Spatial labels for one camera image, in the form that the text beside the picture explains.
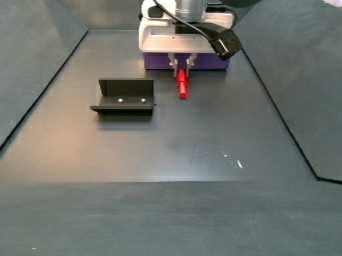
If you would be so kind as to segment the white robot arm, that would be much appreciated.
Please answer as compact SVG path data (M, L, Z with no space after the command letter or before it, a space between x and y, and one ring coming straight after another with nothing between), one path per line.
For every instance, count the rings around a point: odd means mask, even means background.
M206 0L143 0L139 49L146 70L225 70L239 42L227 7Z

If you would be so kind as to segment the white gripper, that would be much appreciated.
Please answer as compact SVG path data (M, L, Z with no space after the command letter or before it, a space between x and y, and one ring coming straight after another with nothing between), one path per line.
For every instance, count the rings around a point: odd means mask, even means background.
M210 6L206 0L143 0L140 14L139 49L168 54L174 77L179 70L175 53L189 53L189 77L197 54L217 54L197 24L214 23L233 30L233 12L223 5Z

